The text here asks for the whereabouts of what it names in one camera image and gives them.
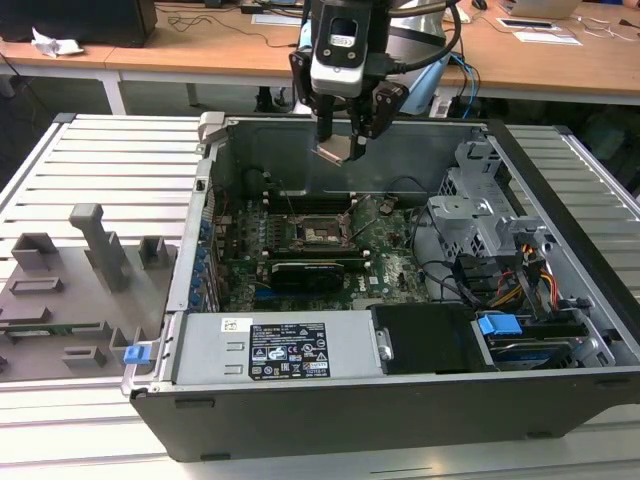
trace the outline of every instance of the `motherboard chip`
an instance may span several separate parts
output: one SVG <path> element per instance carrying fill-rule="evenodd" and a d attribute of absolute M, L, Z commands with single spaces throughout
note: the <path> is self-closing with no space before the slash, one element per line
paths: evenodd
<path fill-rule="evenodd" d="M 347 219 L 335 215 L 304 217 L 298 225 L 298 238 L 307 244 L 340 245 L 348 238 Z"/>

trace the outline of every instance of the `motherboard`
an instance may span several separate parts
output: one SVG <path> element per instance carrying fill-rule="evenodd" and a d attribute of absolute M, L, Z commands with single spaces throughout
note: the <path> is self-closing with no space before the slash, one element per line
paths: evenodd
<path fill-rule="evenodd" d="M 239 202 L 213 251 L 221 309 L 364 310 L 429 301 L 411 246 L 412 208 L 384 195 Z"/>

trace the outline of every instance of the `paper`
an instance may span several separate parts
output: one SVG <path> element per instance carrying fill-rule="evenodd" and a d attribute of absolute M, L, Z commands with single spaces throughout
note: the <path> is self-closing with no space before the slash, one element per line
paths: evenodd
<path fill-rule="evenodd" d="M 458 7 L 458 13 L 460 14 L 460 23 L 471 23 L 471 19 L 469 18 L 469 15 L 467 15 L 467 12 L 465 12 L 460 6 Z M 453 23 L 453 17 L 451 16 L 451 12 L 449 11 L 449 9 L 444 11 L 444 15 L 442 19 L 445 22 Z"/>
<path fill-rule="evenodd" d="M 573 37 L 554 35 L 552 33 L 540 33 L 540 32 L 514 32 L 514 35 L 521 42 L 532 43 L 552 43 L 556 45 L 578 45 L 582 44 Z"/>
<path fill-rule="evenodd" d="M 56 58 L 58 55 L 74 55 L 84 52 L 75 40 L 56 40 L 38 33 L 35 28 L 32 28 L 31 31 L 33 32 L 31 45 L 34 45 L 40 53 L 49 57 Z"/>

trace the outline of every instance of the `laptop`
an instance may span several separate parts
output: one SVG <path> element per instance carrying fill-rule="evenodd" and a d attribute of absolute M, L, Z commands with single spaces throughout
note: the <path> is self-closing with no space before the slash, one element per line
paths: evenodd
<path fill-rule="evenodd" d="M 570 16 L 582 0 L 517 0 L 502 1 L 500 6 L 516 17 L 561 19 Z"/>

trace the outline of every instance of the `silver metal bracket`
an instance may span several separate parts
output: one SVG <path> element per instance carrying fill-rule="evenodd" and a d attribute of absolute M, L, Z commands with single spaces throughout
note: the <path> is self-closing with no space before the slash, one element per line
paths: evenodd
<path fill-rule="evenodd" d="M 488 141 L 465 142 L 456 149 L 456 161 L 466 173 L 495 175 L 500 163 L 500 155 Z"/>
<path fill-rule="evenodd" d="M 496 225 L 500 248 L 515 248 L 513 243 L 514 233 L 535 233 L 539 229 L 547 229 L 540 217 L 501 218 Z"/>
<path fill-rule="evenodd" d="M 198 123 L 198 138 L 204 145 L 217 142 L 227 136 L 227 120 L 224 112 L 205 112 Z"/>
<path fill-rule="evenodd" d="M 459 195 L 436 196 L 429 199 L 429 212 L 439 228 L 466 228 L 469 220 L 491 215 L 491 210 L 482 199 L 465 198 Z"/>

